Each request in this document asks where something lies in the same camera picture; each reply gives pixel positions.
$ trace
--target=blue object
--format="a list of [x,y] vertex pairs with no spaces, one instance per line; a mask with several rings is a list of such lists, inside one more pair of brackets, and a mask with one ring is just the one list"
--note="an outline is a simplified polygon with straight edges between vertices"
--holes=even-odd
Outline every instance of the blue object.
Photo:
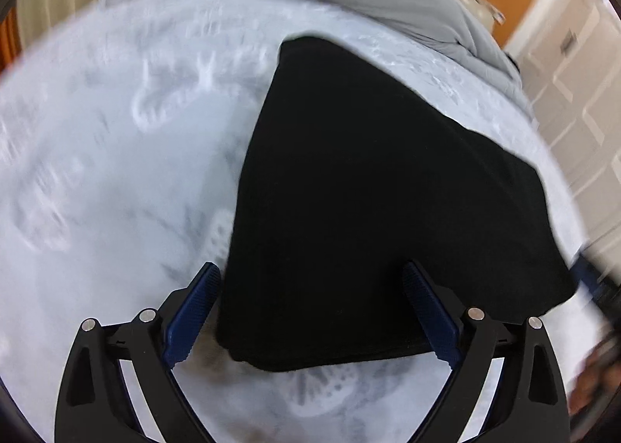
[[200,274],[187,289],[187,295],[164,330],[166,339],[163,361],[169,368],[187,359],[192,346],[220,293],[220,270],[215,264],[203,266]]
[[460,332],[424,274],[414,263],[403,268],[403,288],[435,355],[455,368],[461,362]]

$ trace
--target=bed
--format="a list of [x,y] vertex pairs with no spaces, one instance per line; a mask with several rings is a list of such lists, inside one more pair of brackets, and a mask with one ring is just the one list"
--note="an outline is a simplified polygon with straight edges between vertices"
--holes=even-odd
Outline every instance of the bed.
[[[354,50],[535,165],[567,263],[580,248],[579,214],[528,116],[402,32],[316,0],[93,5],[0,78],[0,377],[44,441],[83,319],[126,321],[184,287],[204,260],[226,262],[237,178],[278,47],[308,34]],[[543,320],[569,388],[600,321],[582,288]],[[405,441],[449,374],[433,354],[269,374],[231,361],[213,324],[174,371],[217,441]],[[464,440],[482,425],[499,367]]]

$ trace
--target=black cloth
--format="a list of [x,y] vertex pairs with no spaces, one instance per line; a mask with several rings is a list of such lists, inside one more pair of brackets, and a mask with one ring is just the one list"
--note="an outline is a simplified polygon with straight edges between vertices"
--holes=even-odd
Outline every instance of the black cloth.
[[410,259],[504,321],[576,290],[529,164],[336,44],[285,42],[241,171],[219,343],[269,371],[428,352]]

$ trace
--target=folded black fabric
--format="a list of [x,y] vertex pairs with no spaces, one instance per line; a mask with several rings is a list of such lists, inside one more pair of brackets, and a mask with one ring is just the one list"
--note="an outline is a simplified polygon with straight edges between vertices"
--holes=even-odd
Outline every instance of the folded black fabric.
[[576,290],[529,164],[349,51],[285,42],[241,171],[219,343],[269,371],[427,352],[409,259],[510,322]]

